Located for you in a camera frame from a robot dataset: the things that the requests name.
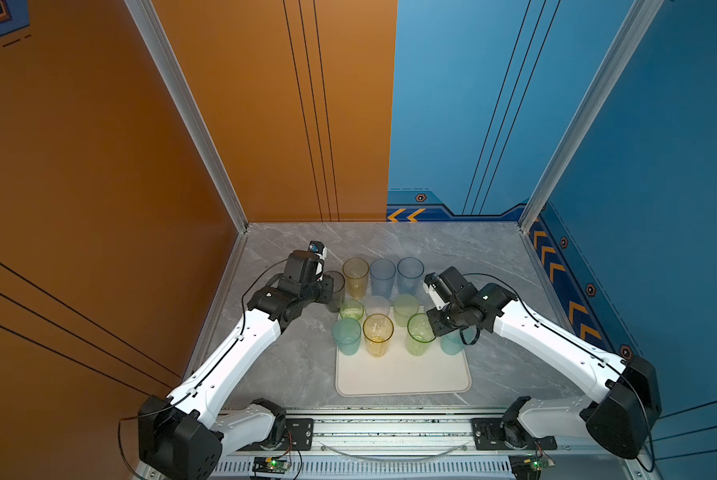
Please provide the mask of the grey smoky tall cup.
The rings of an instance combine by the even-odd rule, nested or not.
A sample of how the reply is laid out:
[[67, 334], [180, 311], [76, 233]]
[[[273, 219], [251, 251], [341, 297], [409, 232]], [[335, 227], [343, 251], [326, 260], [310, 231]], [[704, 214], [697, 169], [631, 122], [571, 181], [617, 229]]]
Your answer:
[[344, 275], [342, 273], [332, 270], [327, 271], [324, 276], [330, 277], [332, 279], [332, 287], [334, 287], [334, 292], [332, 292], [332, 299], [328, 304], [326, 304], [326, 309], [332, 313], [338, 313], [340, 312], [340, 308], [342, 308], [342, 304], [344, 303], [344, 298], [346, 297], [346, 281], [344, 281]]

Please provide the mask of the teal tall cup front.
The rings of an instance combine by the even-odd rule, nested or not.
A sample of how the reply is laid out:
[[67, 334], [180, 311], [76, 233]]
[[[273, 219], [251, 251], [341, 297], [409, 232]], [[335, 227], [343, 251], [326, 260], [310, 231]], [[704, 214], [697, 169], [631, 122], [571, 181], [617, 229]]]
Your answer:
[[441, 338], [441, 348], [447, 355], [457, 355], [464, 350], [465, 346], [461, 330], [453, 331]]

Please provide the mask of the teal tall cup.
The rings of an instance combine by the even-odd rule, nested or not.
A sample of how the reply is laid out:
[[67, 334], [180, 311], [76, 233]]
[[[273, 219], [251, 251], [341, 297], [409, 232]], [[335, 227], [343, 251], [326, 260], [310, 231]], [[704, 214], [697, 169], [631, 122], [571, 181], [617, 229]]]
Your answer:
[[340, 318], [332, 328], [332, 336], [340, 353], [353, 356], [361, 345], [362, 325], [354, 318]]
[[453, 331], [441, 338], [441, 348], [447, 355], [457, 355], [464, 350], [465, 346], [461, 330]]

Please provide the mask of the small green cup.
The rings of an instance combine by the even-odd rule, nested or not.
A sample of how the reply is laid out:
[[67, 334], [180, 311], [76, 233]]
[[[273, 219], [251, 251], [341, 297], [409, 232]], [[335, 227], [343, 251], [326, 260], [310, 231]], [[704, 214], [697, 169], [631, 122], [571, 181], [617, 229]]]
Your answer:
[[352, 318], [358, 322], [361, 322], [366, 314], [364, 304], [359, 300], [348, 298], [342, 302], [340, 306], [340, 319]]
[[406, 329], [409, 320], [420, 311], [420, 301], [411, 294], [401, 294], [394, 302], [394, 318], [396, 324]]

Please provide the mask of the green tall cup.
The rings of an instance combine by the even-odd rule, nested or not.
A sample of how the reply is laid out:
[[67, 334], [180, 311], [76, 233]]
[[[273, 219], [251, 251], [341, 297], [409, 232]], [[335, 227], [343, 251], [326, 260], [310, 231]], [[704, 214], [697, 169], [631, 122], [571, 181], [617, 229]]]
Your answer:
[[424, 355], [436, 340], [436, 335], [426, 313], [413, 315], [408, 321], [407, 331], [407, 350], [414, 356]]

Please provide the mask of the teal tall cup back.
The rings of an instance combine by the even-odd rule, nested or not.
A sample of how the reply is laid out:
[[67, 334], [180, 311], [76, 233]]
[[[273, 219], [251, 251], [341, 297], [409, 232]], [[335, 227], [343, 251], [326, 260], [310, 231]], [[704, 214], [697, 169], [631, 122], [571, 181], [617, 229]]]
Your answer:
[[332, 336], [340, 353], [353, 356], [361, 345], [362, 325], [354, 318], [340, 318], [332, 328]]

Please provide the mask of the clear dimpled small cup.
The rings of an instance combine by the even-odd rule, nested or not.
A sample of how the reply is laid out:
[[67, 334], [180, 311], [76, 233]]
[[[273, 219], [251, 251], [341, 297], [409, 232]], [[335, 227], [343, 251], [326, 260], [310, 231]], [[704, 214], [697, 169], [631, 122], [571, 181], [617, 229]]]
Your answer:
[[364, 308], [367, 317], [381, 314], [388, 316], [391, 311], [391, 302], [383, 296], [368, 296], [364, 299]]

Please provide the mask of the amber tall cup back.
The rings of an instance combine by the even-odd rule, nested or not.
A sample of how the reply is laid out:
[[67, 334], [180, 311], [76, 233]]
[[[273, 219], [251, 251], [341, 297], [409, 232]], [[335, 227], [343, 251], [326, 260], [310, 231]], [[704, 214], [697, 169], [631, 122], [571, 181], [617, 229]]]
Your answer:
[[390, 341], [395, 333], [395, 324], [389, 316], [373, 314], [365, 320], [363, 333], [370, 356], [381, 358], [389, 349]]

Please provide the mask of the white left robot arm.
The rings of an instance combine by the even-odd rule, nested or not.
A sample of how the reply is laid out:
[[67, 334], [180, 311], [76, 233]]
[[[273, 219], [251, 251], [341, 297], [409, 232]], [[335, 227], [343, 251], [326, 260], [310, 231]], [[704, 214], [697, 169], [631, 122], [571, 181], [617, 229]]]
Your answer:
[[140, 406], [134, 421], [142, 463], [170, 479], [206, 479], [228, 452], [282, 445], [286, 409], [276, 403], [257, 399], [226, 417], [220, 412], [252, 364], [310, 304], [332, 301], [327, 255], [320, 241], [294, 250], [282, 272], [242, 294], [242, 319], [198, 370], [166, 398], [152, 395]]

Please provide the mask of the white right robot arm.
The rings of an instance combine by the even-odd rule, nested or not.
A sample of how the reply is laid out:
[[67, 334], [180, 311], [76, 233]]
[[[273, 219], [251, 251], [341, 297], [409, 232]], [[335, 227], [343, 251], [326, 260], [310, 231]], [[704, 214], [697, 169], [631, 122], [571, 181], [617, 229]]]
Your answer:
[[543, 439], [594, 441], [614, 456], [657, 468], [652, 429], [662, 414], [656, 368], [634, 355], [602, 350], [532, 310], [503, 280], [474, 286], [457, 268], [430, 273], [425, 290], [435, 306], [427, 313], [434, 336], [494, 334], [528, 350], [563, 374], [581, 395], [557, 400], [521, 396], [492, 434], [514, 450], [538, 449]]

